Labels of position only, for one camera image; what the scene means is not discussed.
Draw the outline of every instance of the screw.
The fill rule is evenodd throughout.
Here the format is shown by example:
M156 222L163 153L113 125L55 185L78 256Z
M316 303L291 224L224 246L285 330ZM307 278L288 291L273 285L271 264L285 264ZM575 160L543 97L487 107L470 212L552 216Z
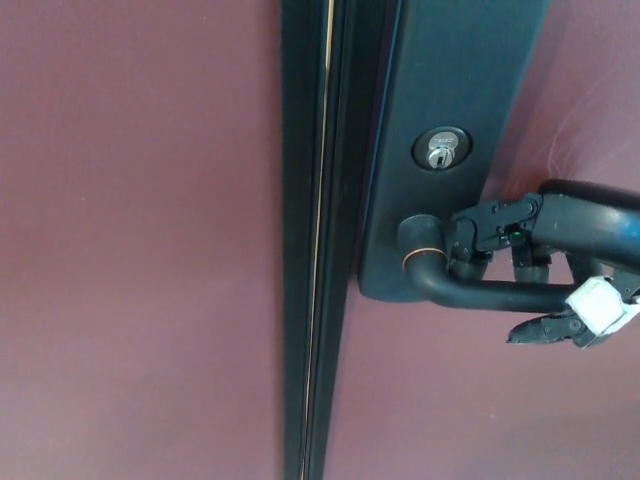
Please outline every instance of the screw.
M580 320L574 319L569 322L569 328L574 332L577 332L582 328L582 322Z

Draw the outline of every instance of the door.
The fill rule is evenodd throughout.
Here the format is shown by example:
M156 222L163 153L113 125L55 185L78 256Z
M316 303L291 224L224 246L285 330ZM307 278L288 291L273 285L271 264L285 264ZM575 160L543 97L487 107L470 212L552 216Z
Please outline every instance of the door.
M0 478L280 478L278 2L0 11Z
M639 24L635 1L551 3L485 198L551 177L640 191ZM326 478L637 476L637 324L581 351L505 344L527 315L381 303L355 281L346 310Z

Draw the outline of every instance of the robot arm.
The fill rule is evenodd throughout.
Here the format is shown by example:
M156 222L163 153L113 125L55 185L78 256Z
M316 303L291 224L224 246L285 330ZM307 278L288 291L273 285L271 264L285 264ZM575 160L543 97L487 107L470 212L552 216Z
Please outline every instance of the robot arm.
M448 223L430 215L404 220L398 229L403 267L428 300L453 308L544 313L514 329L511 343L573 339L580 347L601 341L568 306L589 278L614 267L611 285L624 302L640 289L640 196L563 180L542 185L517 202L488 202ZM513 282L483 280L497 250L512 252ZM570 285L549 284L550 255L563 252Z

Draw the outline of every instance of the white tape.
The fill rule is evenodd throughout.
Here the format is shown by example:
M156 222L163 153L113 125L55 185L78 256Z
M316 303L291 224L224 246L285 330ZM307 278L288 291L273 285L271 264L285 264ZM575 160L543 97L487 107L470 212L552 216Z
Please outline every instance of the white tape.
M591 277L567 303L596 336L617 332L640 313L640 305L624 303L606 277Z

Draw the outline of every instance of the black lever handle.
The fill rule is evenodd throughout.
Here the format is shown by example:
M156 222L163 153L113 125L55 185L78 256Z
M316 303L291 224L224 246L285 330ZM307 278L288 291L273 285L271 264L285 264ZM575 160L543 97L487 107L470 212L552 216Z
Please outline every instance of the black lever handle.
M416 215L398 228L403 268L414 288L446 307L511 312L552 313L566 309L574 285L546 285L487 280L461 280L451 275L444 227L431 215Z

